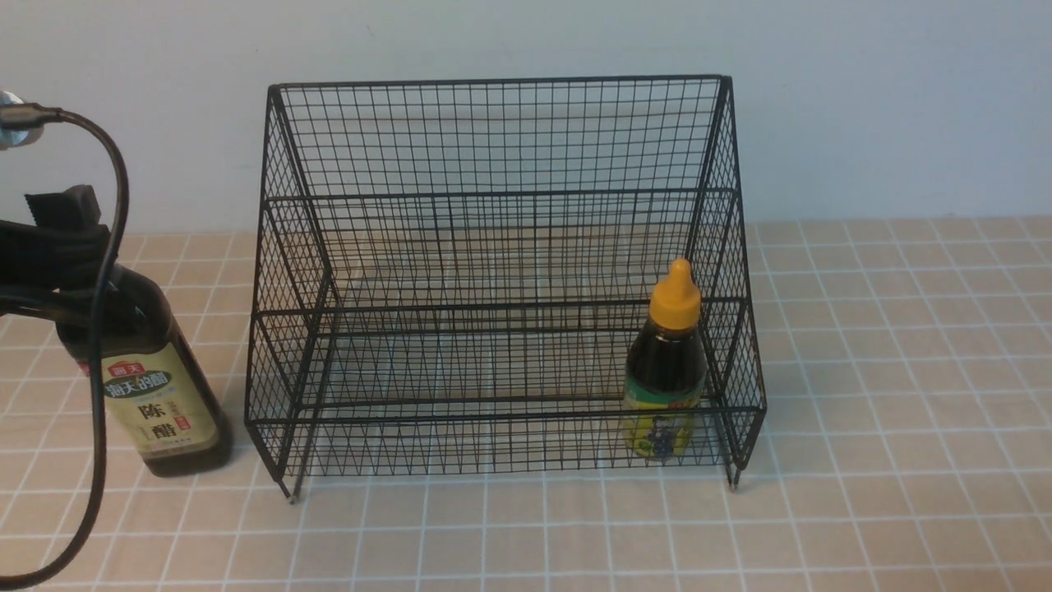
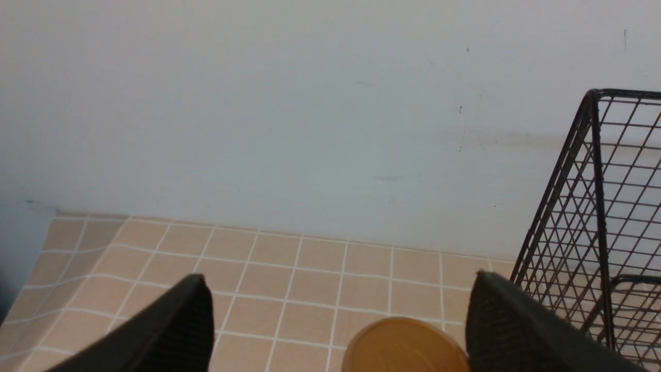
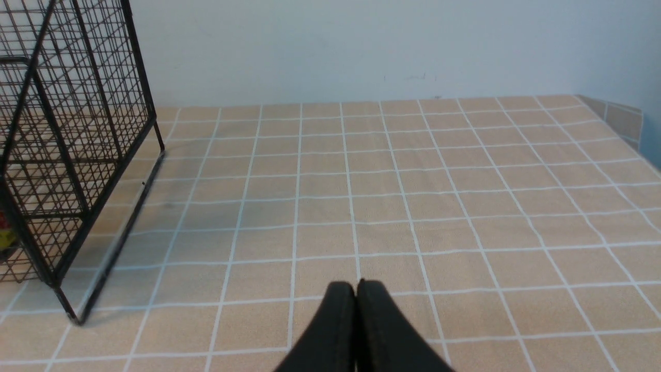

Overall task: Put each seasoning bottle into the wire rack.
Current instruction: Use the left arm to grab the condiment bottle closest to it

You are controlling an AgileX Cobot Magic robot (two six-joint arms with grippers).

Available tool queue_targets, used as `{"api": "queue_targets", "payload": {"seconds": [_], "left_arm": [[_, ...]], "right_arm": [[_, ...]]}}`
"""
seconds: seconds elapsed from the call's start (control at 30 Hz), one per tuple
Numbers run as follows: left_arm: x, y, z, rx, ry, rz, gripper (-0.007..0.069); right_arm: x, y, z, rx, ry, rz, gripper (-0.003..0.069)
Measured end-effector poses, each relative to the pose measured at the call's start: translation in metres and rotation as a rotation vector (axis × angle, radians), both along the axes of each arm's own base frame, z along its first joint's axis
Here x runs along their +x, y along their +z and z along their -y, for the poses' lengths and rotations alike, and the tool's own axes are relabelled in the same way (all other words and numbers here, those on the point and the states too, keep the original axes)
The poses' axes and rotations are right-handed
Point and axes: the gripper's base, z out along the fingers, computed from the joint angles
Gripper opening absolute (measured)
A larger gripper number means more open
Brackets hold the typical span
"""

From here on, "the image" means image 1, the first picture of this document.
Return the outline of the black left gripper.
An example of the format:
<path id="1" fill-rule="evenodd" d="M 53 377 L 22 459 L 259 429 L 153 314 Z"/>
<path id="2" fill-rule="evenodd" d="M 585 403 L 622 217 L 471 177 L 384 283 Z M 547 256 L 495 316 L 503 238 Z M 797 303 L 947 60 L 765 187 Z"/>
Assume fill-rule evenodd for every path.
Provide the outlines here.
<path id="1" fill-rule="evenodd" d="M 113 244 L 95 190 L 80 184 L 25 201 L 33 224 L 1 224 L 1 314 L 90 317 Z"/>

